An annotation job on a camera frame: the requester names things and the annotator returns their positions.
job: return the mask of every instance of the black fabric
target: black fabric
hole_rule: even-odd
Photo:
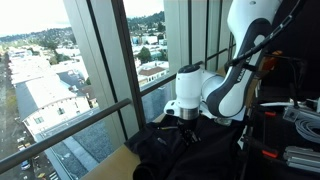
[[[148,123],[125,142],[141,160],[133,173],[134,180],[234,178],[242,122],[233,121],[226,127],[201,116],[194,130],[201,141],[189,146],[178,128],[161,130],[177,124],[178,118],[167,115],[161,123]]]

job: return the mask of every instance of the black cable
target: black cable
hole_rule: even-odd
[[[241,61],[247,59],[248,57],[252,56],[253,54],[259,52],[262,48],[264,48],[267,44],[269,44],[275,37],[277,37],[281,32],[283,32],[288,25],[294,20],[294,18],[298,15],[302,7],[304,6],[306,0],[298,0],[295,7],[292,9],[290,14],[282,21],[282,23],[275,29],[271,34],[269,34],[260,44],[251,48],[247,52],[239,55],[237,58],[231,60],[228,65],[229,66],[236,66]]]

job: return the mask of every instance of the white building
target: white building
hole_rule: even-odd
[[[86,96],[68,88],[58,75],[16,85],[20,120],[33,136],[90,110]]]

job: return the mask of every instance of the car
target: car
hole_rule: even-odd
[[[29,160],[23,161],[20,167],[21,167],[21,170],[23,171],[29,169],[31,167]]]

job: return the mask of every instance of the city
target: city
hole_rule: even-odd
[[[169,72],[165,26],[164,22],[149,22],[130,26],[130,30],[137,77],[143,89]],[[1,159],[99,112],[71,28],[0,39]],[[171,99],[170,89],[171,85],[166,84],[143,97],[147,122],[163,112],[165,103]],[[151,103],[155,98],[158,104]],[[79,179],[111,154],[112,149],[100,122],[22,162],[0,178]]]

